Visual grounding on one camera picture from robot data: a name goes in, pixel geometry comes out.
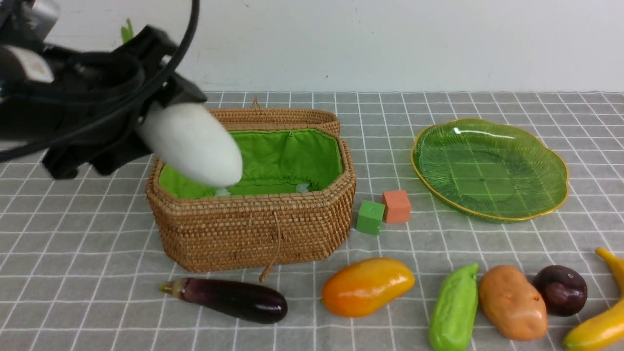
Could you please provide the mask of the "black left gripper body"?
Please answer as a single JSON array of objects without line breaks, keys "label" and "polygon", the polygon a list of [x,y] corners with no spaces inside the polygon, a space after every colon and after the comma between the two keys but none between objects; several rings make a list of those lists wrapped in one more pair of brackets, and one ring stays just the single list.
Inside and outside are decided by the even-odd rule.
[{"label": "black left gripper body", "polygon": [[193,82],[175,71],[153,92],[139,95],[165,70],[164,58],[178,50],[178,44],[163,30],[146,26],[111,53],[64,54],[61,89],[54,94],[52,109],[61,116],[60,128],[92,117],[110,118],[64,144],[49,147],[43,164],[50,176],[75,178],[84,164],[107,176],[137,158],[162,156],[156,147],[162,146],[165,138],[157,137],[149,146],[147,134],[139,129],[154,122],[159,109],[178,103],[202,105],[207,100]]}]

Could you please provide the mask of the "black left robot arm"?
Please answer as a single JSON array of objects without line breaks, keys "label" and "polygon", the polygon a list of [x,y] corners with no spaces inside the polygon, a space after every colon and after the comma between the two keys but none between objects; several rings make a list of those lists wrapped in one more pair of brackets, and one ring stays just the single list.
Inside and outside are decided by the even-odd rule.
[{"label": "black left robot arm", "polygon": [[55,179],[72,179],[90,164],[103,176],[149,154],[139,128],[155,120],[152,107],[203,104],[204,93],[176,73],[194,38],[200,2],[191,2],[180,44],[145,26],[110,52],[80,52],[46,43],[60,15],[53,0],[1,2],[1,138],[20,146],[1,161],[45,151]]}]

